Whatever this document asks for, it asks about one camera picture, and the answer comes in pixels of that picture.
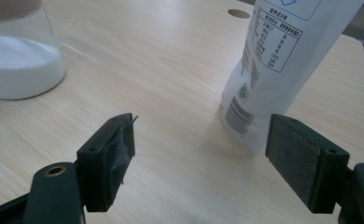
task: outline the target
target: recycling symbol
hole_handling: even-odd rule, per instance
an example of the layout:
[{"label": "recycling symbol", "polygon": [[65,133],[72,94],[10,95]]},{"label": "recycling symbol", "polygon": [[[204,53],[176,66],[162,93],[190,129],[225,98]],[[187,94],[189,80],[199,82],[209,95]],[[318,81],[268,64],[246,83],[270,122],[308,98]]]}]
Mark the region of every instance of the recycling symbol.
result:
[{"label": "recycling symbol", "polygon": [[281,0],[282,5],[287,6],[296,3],[298,0]]}]

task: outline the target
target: light wood tabletop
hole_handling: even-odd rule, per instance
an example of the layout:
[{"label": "light wood tabletop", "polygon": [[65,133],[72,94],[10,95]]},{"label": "light wood tabletop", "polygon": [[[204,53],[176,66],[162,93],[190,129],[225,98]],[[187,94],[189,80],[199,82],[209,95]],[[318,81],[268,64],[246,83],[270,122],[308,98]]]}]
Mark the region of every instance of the light wood tabletop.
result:
[{"label": "light wood tabletop", "polygon": [[[44,0],[67,74],[53,90],[0,100],[0,204],[34,173],[132,112],[136,155],[114,205],[88,223],[337,223],[314,215],[264,156],[220,124],[253,7],[213,0]],[[364,162],[364,55],[341,36],[287,115]]]}]

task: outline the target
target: wooden table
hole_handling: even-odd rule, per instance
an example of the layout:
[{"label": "wooden table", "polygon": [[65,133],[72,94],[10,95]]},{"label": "wooden table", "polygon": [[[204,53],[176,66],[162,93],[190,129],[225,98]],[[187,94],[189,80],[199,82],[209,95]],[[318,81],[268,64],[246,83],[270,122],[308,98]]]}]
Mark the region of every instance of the wooden table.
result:
[{"label": "wooden table", "polygon": [[[337,223],[311,214],[262,151],[220,124],[221,93],[249,19],[238,1],[45,0],[67,67],[40,96],[0,100],[0,204],[76,151],[109,118],[132,112],[136,156],[115,204],[88,223]],[[364,55],[341,36],[287,114],[364,161]]]}]

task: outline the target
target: plastic pouch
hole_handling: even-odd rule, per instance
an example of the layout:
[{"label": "plastic pouch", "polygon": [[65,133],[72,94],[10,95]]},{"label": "plastic pouch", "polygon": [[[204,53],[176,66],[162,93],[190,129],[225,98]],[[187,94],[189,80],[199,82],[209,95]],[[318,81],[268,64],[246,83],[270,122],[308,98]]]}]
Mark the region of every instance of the plastic pouch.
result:
[{"label": "plastic pouch", "polygon": [[364,0],[257,0],[243,57],[223,91],[222,124],[257,154]]}]

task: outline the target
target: white powder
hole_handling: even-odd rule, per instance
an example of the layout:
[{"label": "white powder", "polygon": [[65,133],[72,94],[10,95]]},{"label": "white powder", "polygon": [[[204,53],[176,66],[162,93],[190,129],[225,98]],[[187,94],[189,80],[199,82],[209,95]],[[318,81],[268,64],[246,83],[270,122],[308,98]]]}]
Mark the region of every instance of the white powder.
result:
[{"label": "white powder", "polygon": [[0,36],[0,98],[21,99],[57,85],[65,68],[58,49],[29,39]]}]

